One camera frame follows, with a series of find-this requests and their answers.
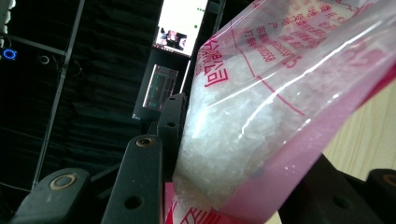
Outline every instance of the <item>plastic bag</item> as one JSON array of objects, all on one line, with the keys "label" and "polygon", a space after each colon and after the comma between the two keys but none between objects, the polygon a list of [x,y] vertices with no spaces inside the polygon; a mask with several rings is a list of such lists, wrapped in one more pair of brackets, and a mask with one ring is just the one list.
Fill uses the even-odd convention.
[{"label": "plastic bag", "polygon": [[394,1],[261,0],[212,36],[167,221],[269,218],[393,66],[395,22]]}]

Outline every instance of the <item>pink plastic bag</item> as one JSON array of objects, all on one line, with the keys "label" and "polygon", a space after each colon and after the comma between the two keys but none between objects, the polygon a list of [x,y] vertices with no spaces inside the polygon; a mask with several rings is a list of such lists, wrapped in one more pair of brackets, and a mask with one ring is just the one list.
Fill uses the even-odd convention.
[{"label": "pink plastic bag", "polygon": [[269,218],[394,77],[395,22],[394,1],[261,0],[212,36],[198,53],[166,223]]}]

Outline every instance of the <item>metal frame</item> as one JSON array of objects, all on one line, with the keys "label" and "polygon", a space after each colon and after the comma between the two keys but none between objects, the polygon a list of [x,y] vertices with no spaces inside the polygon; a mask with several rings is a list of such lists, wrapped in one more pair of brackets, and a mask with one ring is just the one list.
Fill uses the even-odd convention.
[{"label": "metal frame", "polygon": [[52,131],[53,122],[55,120],[56,111],[58,109],[59,101],[61,99],[62,89],[64,88],[64,80],[66,78],[67,69],[69,66],[73,47],[74,47],[74,44],[76,41],[77,31],[78,31],[78,27],[79,27],[79,22],[81,20],[81,15],[82,15],[82,10],[84,8],[84,4],[85,4],[85,0],[79,1],[78,11],[77,11],[76,19],[75,19],[75,22],[73,25],[72,34],[70,36],[69,45],[68,45],[67,51],[64,54],[65,59],[64,59],[64,65],[62,67],[61,79],[59,80],[58,89],[56,91],[55,99],[53,100],[52,110],[51,110],[51,114],[49,117],[49,124],[47,126],[46,135],[44,137],[44,142],[41,147],[41,152],[40,152],[40,157],[38,158],[37,167],[35,169],[35,177],[33,180],[32,189],[34,189],[35,186],[38,184],[40,176],[41,176],[41,169],[43,167],[44,159],[47,154],[47,148],[48,148],[48,144],[49,144],[49,140],[50,140],[50,134]]},{"label": "metal frame", "polygon": [[221,23],[221,19],[222,19],[223,13],[224,13],[224,8],[225,8],[226,3],[227,3],[227,0],[219,0],[219,3],[212,2],[211,0],[208,1],[207,10],[210,13],[218,15],[216,17],[212,35],[215,34],[220,28],[220,23]]},{"label": "metal frame", "polygon": [[17,41],[17,42],[20,42],[22,44],[29,45],[29,46],[32,46],[32,47],[35,47],[35,48],[38,48],[38,49],[44,49],[46,51],[49,51],[49,52],[52,52],[52,53],[56,53],[56,54],[60,54],[60,55],[65,55],[66,54],[66,51],[64,51],[64,50],[56,49],[56,48],[53,48],[53,47],[50,47],[50,46],[47,46],[47,45],[43,45],[43,44],[37,43],[35,41],[31,41],[31,40],[28,40],[28,39],[20,38],[20,37],[17,37],[15,35],[9,35],[8,37],[11,40],[13,40],[13,41]]}]

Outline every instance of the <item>dark ceiling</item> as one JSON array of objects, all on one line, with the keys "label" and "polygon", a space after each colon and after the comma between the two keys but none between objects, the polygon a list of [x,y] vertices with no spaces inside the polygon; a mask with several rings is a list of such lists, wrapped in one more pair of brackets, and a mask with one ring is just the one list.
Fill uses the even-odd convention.
[{"label": "dark ceiling", "polygon": [[[223,23],[250,1],[227,2]],[[162,0],[87,0],[41,178],[65,167],[97,174],[121,161],[130,139],[145,131],[131,119]],[[21,0],[10,35],[66,49],[78,0]],[[206,15],[200,42],[211,36]],[[0,182],[30,189],[63,64],[54,53],[13,42],[15,62],[0,61]],[[43,65],[38,56],[52,62]]]}]

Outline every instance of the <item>display screen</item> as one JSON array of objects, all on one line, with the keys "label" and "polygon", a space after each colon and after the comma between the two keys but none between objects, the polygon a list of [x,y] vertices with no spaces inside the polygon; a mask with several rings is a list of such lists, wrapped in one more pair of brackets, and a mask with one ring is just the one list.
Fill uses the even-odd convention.
[{"label": "display screen", "polygon": [[161,111],[165,100],[172,95],[178,71],[154,64],[143,107]]},{"label": "display screen", "polygon": [[190,57],[207,0],[164,0],[154,47]]}]

